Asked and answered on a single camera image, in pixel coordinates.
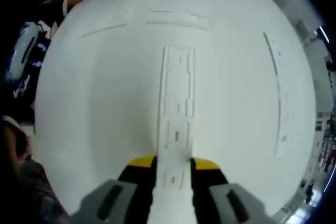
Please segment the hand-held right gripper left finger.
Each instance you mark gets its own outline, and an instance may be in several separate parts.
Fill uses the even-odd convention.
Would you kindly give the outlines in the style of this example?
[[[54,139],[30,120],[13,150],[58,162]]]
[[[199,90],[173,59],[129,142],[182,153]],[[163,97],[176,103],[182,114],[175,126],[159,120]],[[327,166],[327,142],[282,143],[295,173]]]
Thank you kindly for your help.
[[[156,167],[156,156],[130,161],[118,179],[104,182],[82,199],[75,223],[146,223]]]

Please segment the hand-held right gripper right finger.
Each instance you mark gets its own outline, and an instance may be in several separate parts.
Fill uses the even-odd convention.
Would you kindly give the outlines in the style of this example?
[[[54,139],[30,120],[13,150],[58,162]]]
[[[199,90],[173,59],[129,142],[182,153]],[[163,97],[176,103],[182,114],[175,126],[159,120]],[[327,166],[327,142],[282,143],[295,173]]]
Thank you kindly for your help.
[[[265,223],[265,206],[212,161],[192,157],[191,188],[198,223]]]

